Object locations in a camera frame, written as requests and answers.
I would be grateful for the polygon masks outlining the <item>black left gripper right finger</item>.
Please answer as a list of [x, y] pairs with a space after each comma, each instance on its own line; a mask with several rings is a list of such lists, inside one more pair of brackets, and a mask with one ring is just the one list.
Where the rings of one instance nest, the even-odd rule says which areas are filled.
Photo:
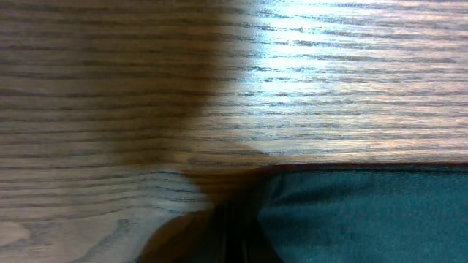
[[228, 207], [228, 262], [284, 263], [260, 226], [257, 208]]

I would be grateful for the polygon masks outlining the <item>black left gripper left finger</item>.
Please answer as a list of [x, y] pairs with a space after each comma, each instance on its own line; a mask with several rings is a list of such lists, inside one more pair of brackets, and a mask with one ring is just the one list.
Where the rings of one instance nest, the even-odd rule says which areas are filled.
[[140, 263], [224, 263], [226, 210], [179, 216], [156, 230], [140, 252]]

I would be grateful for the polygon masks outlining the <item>black t-shirt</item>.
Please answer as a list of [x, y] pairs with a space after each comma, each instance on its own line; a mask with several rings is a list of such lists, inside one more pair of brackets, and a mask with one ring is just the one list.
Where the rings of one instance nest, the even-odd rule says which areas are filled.
[[286, 172], [257, 218], [285, 262], [466, 263], [467, 169]]

